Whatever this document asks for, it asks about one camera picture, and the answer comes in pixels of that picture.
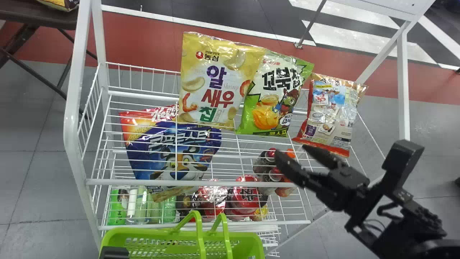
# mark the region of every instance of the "wire shelf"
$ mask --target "wire shelf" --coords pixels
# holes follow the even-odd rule
[[[86,184],[90,187],[93,211],[99,218],[98,230],[101,234],[116,225],[108,225],[109,213],[112,207],[111,191],[113,188],[125,186],[136,188],[144,186],[224,186],[225,188],[253,187],[285,187],[293,188],[293,192],[287,197],[280,197],[275,193],[268,197],[259,194],[259,200],[267,200],[268,214],[261,221],[252,221],[249,215],[243,215],[241,221],[229,220],[230,231],[256,232],[262,239],[264,247],[278,246],[281,236],[289,236],[288,225],[297,226],[310,224],[314,217],[309,195],[305,189],[297,188],[290,182],[237,182],[238,177],[253,175],[253,166],[261,152],[275,147],[281,151],[293,150],[296,159],[308,171],[324,171],[327,169],[314,159],[310,159],[303,151],[300,144],[294,143],[291,137],[297,135],[299,128],[306,118],[308,90],[302,89],[298,99],[297,107],[294,110],[291,125],[287,137],[237,135],[232,130],[221,130],[221,146],[212,156],[209,163],[204,163],[208,169],[204,172],[201,181],[180,181],[177,179],[165,180],[136,180],[127,155],[123,131],[121,129],[121,118],[129,118],[128,115],[120,115],[120,112],[133,112],[151,108],[165,108],[174,105],[178,101],[180,73],[152,68],[145,68],[132,65],[123,65],[107,62],[109,87],[108,91],[99,84],[98,72],[101,64],[96,69],[95,77],[85,103],[83,116],[78,127],[79,151],[82,160],[92,159],[92,169],[87,170]],[[101,108],[101,102],[108,104],[105,110]],[[241,112],[234,119],[234,125],[238,126],[241,120]],[[181,146],[180,134],[177,134],[173,145]],[[98,145],[94,157],[88,152],[93,136],[98,135]],[[198,170],[190,169],[189,172],[199,173]],[[204,222],[205,228],[211,227],[211,222]],[[165,224],[141,224],[130,225],[138,228],[165,228],[173,227],[176,223]],[[269,253],[271,256],[278,256],[278,251]]]

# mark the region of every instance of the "shrimp chip bag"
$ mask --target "shrimp chip bag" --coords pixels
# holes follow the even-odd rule
[[[313,64],[267,50],[249,85],[238,134],[285,137]]]
[[[179,120],[234,130],[233,118],[265,49],[184,32]]]

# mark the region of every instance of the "basket handle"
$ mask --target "basket handle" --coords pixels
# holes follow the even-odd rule
[[[223,213],[220,213],[217,216],[216,221],[213,224],[213,227],[206,231],[206,235],[214,235],[216,233],[217,227],[219,224],[222,222],[222,232],[224,234],[224,243],[225,243],[225,249],[227,250],[227,259],[232,259],[233,258],[233,253],[231,250],[231,245],[230,245],[230,235],[229,235],[229,229],[227,225],[227,216]]]
[[[171,231],[169,231],[169,234],[173,233],[179,233],[180,229],[187,224],[192,218],[195,218],[195,223],[196,223],[196,233],[199,237],[203,237],[203,226],[202,226],[202,220],[201,220],[201,214],[198,211],[192,210],[189,212],[185,218],[183,218],[177,226],[175,226]]]
[[[180,229],[192,218],[195,218],[196,223],[196,241],[198,244],[200,259],[206,259],[206,250],[203,241],[203,226],[201,222],[201,214],[198,211],[190,211],[189,214],[184,219],[182,219],[176,227],[169,231],[169,234],[179,233]]]

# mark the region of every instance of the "snack bag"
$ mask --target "snack bag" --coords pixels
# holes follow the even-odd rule
[[[238,134],[285,137],[313,64],[267,50],[244,100]]]
[[[177,124],[176,134],[176,107],[119,113],[129,163],[136,179],[201,180],[218,151],[222,139],[219,129]],[[192,187],[179,186],[147,186],[147,189],[152,192],[154,202],[193,191]]]
[[[179,121],[234,130],[233,118],[264,52],[261,47],[184,32]]]
[[[292,140],[348,157],[358,102],[367,88],[353,81],[313,73],[308,117]]]

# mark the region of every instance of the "white floor stripe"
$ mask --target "white floor stripe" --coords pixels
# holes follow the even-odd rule
[[[308,26],[309,21],[302,21]],[[337,28],[324,24],[313,24],[310,35],[317,44],[334,47],[342,47],[378,54],[390,38],[373,34]],[[390,56],[397,56],[397,48],[394,48]],[[417,44],[408,42],[408,58],[436,64],[436,62]]]
[[[289,0],[289,2],[291,2],[292,6],[316,11],[321,3],[321,0]],[[386,15],[331,1],[326,2],[321,12],[369,24],[399,29],[399,26]]]
[[[446,65],[446,64],[441,64],[441,63],[438,63],[438,65],[442,68],[455,70],[455,71],[457,71],[460,68],[460,66]]]
[[[452,54],[460,59],[460,44],[454,41],[449,35],[430,21],[426,16],[422,16],[419,23],[429,31],[441,44],[443,44]]]
[[[121,8],[121,7],[116,7],[116,6],[102,5],[102,10],[107,11],[107,12],[116,12],[116,13],[121,13],[121,14],[132,15],[132,16],[173,22],[173,23],[178,23],[178,24],[186,24],[186,25],[198,26],[198,27],[209,28],[209,29],[218,29],[218,30],[245,34],[245,35],[250,35],[250,36],[263,37],[263,38],[273,39],[273,40],[290,41],[290,42],[295,42],[295,41],[297,42],[300,40],[299,38],[286,37],[286,36],[276,35],[272,33],[240,29],[240,28],[219,25],[219,24],[210,24],[210,23],[199,22],[199,21],[194,21],[194,20],[189,20],[189,19],[182,19],[182,18],[167,16],[167,15],[155,14],[155,13],[150,13],[150,12],[141,12],[137,10],[131,10],[131,9],[126,9],[126,8]],[[308,40],[304,40],[303,44],[310,45],[310,46],[316,46],[316,44],[313,41],[308,41]]]

